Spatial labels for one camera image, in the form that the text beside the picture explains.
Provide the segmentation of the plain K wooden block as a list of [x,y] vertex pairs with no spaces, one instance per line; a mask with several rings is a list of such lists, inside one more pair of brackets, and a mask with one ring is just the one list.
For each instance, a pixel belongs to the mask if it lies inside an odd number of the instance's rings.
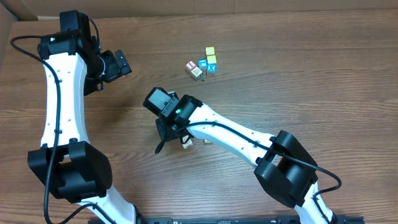
[[186,135],[181,138],[181,144],[184,149],[188,149],[189,147],[193,146],[191,136]]

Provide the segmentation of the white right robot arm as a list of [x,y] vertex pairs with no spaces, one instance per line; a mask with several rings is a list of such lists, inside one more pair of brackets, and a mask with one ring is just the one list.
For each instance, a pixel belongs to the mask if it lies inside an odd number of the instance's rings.
[[188,95],[160,93],[148,97],[146,107],[159,117],[163,143],[188,135],[219,145],[250,164],[263,190],[295,209],[301,223],[338,223],[320,196],[316,172],[321,168],[292,134],[251,130]]

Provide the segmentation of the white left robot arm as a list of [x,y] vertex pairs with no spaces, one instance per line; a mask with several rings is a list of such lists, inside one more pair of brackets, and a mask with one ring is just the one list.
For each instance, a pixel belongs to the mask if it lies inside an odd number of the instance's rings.
[[28,153],[28,165],[49,197],[90,209],[103,223],[135,223],[137,212],[113,185],[109,159],[90,144],[84,97],[131,72],[121,50],[101,52],[94,37],[80,30],[45,35],[38,45],[47,79],[47,109],[40,149]]

